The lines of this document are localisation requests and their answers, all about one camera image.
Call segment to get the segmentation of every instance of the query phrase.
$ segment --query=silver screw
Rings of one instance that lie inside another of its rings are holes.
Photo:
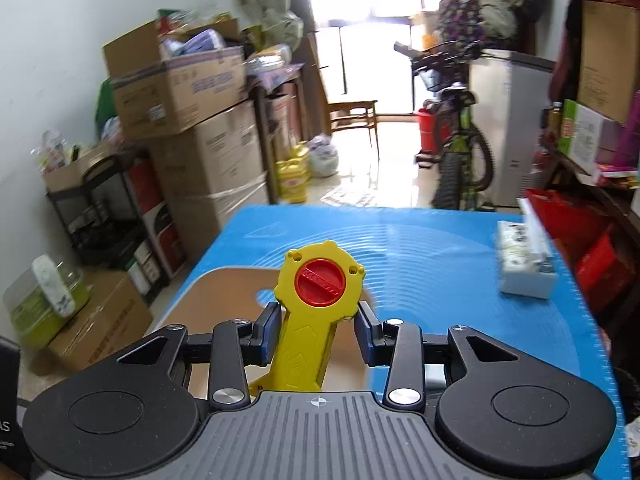
[[[389,399],[396,404],[407,406],[420,400],[420,394],[411,388],[397,388],[389,394]]]
[[[235,404],[244,399],[244,393],[236,388],[220,388],[213,393],[213,400],[220,404]]]

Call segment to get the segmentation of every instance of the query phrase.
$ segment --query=red circular cap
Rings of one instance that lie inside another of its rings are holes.
[[[309,260],[296,274],[298,297],[311,306],[329,306],[338,301],[346,287],[342,269],[324,258]]]

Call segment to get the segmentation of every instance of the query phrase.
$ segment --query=blue table mat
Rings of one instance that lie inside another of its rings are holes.
[[[366,269],[364,285],[380,319],[401,318],[423,332],[464,324],[596,384],[616,407],[616,433],[600,459],[602,480],[630,478],[624,418],[597,326],[562,258],[549,301],[498,291],[497,221],[520,216],[435,209],[248,206],[195,266],[176,298],[205,272],[225,266],[279,267],[290,248],[334,240]],[[267,301],[270,292],[260,299]],[[386,367],[374,368],[382,392]]]

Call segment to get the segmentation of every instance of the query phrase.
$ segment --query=white wall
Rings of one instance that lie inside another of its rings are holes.
[[[161,7],[218,5],[238,16],[234,3],[0,0],[0,298],[36,256],[68,254],[29,152],[51,127],[69,142],[94,141],[98,86],[107,77],[103,44],[153,19]],[[0,334],[14,335],[1,300]]]
[[[564,31],[564,17],[569,0],[552,0],[549,8],[536,24],[538,56],[558,60],[560,41]]]

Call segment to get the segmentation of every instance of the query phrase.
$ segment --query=yellow plastic handle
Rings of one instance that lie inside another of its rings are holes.
[[[332,241],[290,250],[274,293],[286,310],[271,368],[249,385],[282,392],[319,392],[336,325],[351,319],[362,293],[364,267]]]

